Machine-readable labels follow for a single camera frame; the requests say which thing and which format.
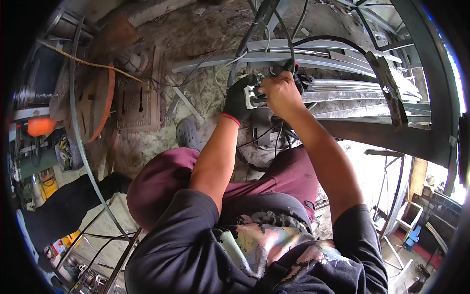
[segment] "black work glove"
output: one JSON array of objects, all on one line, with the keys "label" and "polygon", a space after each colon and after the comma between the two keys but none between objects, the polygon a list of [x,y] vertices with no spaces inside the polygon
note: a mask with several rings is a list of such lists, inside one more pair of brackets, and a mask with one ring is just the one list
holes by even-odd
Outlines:
[{"label": "black work glove", "polygon": [[233,119],[240,126],[241,122],[247,119],[253,112],[253,109],[246,109],[243,88],[248,85],[254,86],[256,83],[256,76],[250,74],[233,84],[227,90],[225,106],[221,115]]},{"label": "black work glove", "polygon": [[[292,76],[294,77],[294,82],[295,82],[295,85],[297,86],[297,90],[299,91],[300,95],[302,96],[302,94],[304,93],[304,87],[302,86],[302,82],[299,80],[299,78],[297,76],[298,68],[299,68],[299,65],[296,62],[295,63],[295,70],[294,70],[294,73],[293,73]],[[284,64],[284,66],[282,67],[282,70],[292,72],[292,59],[289,59],[286,62],[286,64]]]}]

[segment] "hand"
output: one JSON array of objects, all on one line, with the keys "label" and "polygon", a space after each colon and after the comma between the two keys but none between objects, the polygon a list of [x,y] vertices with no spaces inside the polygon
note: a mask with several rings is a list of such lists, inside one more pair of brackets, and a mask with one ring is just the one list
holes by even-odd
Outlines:
[{"label": "hand", "polygon": [[308,112],[289,71],[283,71],[275,78],[263,79],[258,92],[266,94],[268,107],[288,123],[300,112]]},{"label": "hand", "polygon": [[222,116],[233,119],[238,126],[240,126],[241,122],[247,119],[253,112],[253,109],[246,109],[243,88],[254,82],[256,82],[256,76],[251,74],[239,79],[227,91]]}]

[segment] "shoe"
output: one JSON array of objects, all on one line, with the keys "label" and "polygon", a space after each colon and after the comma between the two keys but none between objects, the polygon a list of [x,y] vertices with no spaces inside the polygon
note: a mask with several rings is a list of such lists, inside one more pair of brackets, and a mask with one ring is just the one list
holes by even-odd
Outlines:
[{"label": "shoe", "polygon": [[176,142],[179,147],[186,147],[201,152],[201,144],[197,136],[193,120],[184,118],[176,126]]}]

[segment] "rope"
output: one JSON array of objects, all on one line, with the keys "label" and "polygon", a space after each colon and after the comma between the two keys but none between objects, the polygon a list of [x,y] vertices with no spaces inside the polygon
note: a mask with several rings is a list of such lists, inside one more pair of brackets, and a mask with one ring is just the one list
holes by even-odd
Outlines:
[{"label": "rope", "polygon": [[[136,81],[138,81],[138,82],[140,82],[140,83],[144,83],[143,80],[138,79],[138,78],[136,78],[135,76],[133,76],[133,75],[131,75],[131,74],[128,74],[127,72],[124,72],[124,71],[122,71],[122,70],[120,70],[120,69],[118,69],[118,68],[115,68],[115,67],[112,67],[112,66],[109,66],[109,65],[94,64],[94,63],[85,61],[85,60],[83,60],[83,59],[77,58],[77,57],[75,57],[75,56],[72,56],[72,55],[68,54],[67,52],[64,52],[64,51],[62,51],[62,50],[60,50],[60,49],[58,49],[58,48],[56,48],[56,47],[54,47],[54,46],[52,46],[52,45],[49,45],[49,44],[47,44],[47,43],[45,43],[45,42],[43,42],[43,41],[41,41],[41,40],[36,40],[36,41],[37,41],[39,44],[44,45],[44,46],[46,46],[47,48],[50,48],[50,49],[54,50],[55,52],[64,55],[65,57],[68,57],[68,58],[70,58],[70,59],[75,60],[75,61],[78,62],[78,63],[85,64],[85,65],[88,65],[88,66],[94,66],[94,67],[100,67],[100,68],[106,68],[106,69],[109,69],[109,70],[113,70],[113,71],[116,71],[116,72],[119,72],[119,73],[125,75],[125,76],[128,77],[128,78],[134,79],[134,80],[136,80]],[[156,90],[156,88],[155,88],[155,86],[154,86],[153,84],[150,84],[150,87],[151,87],[153,90]]]}]

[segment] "orange container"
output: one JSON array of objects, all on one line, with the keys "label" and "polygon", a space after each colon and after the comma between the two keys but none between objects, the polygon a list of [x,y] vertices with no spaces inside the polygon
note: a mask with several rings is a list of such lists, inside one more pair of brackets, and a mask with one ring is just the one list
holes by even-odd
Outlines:
[{"label": "orange container", "polygon": [[49,117],[28,120],[28,134],[32,137],[42,136],[52,133],[56,121],[52,121]]}]

